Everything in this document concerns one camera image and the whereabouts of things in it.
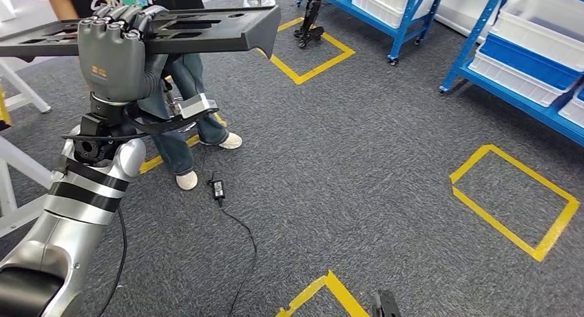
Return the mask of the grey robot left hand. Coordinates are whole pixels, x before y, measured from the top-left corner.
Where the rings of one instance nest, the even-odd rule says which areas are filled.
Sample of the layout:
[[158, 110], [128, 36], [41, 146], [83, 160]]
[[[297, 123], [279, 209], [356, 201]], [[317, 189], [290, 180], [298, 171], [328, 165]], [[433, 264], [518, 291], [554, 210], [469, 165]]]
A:
[[156, 15], [167, 11], [160, 5], [102, 5], [79, 21], [79, 64], [94, 96], [129, 103], [155, 93], [168, 56], [148, 54], [144, 38]]

